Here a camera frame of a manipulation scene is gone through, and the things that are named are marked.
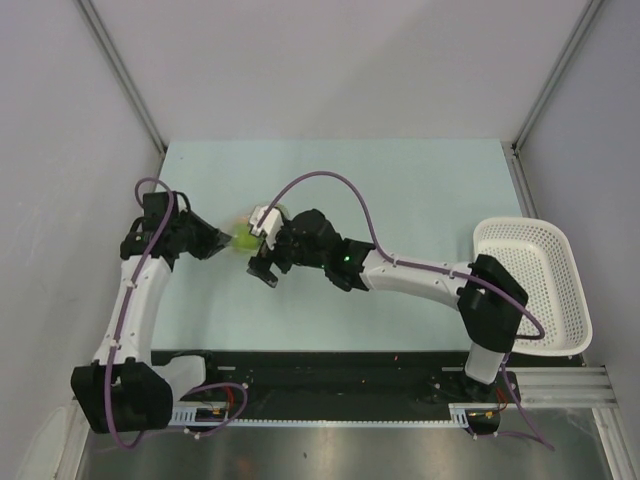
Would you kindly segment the green fake apple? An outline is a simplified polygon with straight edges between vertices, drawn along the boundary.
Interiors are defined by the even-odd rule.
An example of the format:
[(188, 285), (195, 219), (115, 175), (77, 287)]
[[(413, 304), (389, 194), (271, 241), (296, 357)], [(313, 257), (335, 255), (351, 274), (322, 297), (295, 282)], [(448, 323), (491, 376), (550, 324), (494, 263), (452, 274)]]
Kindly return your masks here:
[(246, 224), (237, 223), (232, 228), (233, 240), (231, 247), (237, 251), (248, 253), (256, 252), (261, 245), (261, 239), (251, 233), (251, 229)]

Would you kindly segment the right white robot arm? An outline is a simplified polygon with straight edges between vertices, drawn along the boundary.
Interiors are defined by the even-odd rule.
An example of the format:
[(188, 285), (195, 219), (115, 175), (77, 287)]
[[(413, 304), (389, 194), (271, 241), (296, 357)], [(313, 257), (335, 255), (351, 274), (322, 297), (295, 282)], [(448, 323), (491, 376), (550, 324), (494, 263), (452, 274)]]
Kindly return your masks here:
[(498, 260), (447, 266), (382, 253), (375, 243), (342, 237), (317, 209), (287, 218), (276, 207), (258, 206), (248, 229), (260, 241), (248, 271), (270, 287), (294, 266), (321, 270), (349, 292), (391, 291), (425, 298), (459, 312), (471, 340), (461, 376), (463, 393), (484, 401), (497, 389), (504, 357), (512, 351), (528, 295)]

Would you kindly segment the clear polka dot zip bag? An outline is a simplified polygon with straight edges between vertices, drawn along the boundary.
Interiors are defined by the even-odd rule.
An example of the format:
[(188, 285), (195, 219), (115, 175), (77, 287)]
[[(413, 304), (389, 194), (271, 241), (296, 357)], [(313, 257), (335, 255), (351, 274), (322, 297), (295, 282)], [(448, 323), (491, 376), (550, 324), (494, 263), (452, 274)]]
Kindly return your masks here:
[(261, 247), (273, 250), (276, 237), (290, 218), (287, 208), (278, 203), (257, 204), (245, 208), (220, 227), (220, 240), (225, 247), (241, 254), (256, 254)]

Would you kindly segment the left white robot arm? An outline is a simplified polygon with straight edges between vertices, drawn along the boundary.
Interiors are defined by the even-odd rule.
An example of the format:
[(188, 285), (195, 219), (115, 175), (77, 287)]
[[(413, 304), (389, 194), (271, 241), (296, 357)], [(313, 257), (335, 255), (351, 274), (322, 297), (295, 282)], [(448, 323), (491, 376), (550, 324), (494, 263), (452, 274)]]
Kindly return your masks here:
[(74, 368), (71, 388), (91, 430), (146, 432), (168, 426), (173, 405), (190, 391), (214, 397), (220, 374), (197, 353), (164, 366), (151, 359), (160, 303), (180, 256), (208, 260), (230, 235), (196, 215), (182, 192), (139, 198), (142, 214), (120, 244), (120, 283), (107, 330), (92, 360)]

